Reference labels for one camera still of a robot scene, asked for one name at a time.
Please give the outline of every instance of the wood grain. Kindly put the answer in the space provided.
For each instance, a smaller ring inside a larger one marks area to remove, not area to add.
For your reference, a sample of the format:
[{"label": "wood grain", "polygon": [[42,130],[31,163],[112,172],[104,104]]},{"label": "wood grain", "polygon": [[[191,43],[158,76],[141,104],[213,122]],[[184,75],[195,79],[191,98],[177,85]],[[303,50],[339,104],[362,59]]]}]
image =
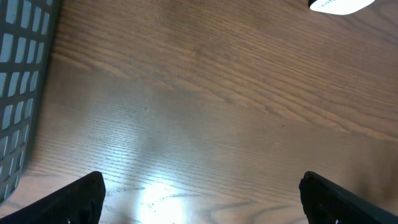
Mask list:
[{"label": "wood grain", "polygon": [[93,170],[102,223],[306,223],[307,170],[397,213],[397,7],[64,1],[35,151],[0,215]]}]

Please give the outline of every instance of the gray plastic basket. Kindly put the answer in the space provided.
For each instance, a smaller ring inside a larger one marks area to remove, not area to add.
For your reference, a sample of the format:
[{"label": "gray plastic basket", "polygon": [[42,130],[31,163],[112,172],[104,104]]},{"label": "gray plastic basket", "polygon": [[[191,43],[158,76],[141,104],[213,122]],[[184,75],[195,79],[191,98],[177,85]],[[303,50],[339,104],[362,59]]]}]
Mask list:
[{"label": "gray plastic basket", "polygon": [[0,203],[29,159],[59,2],[0,0]]}]

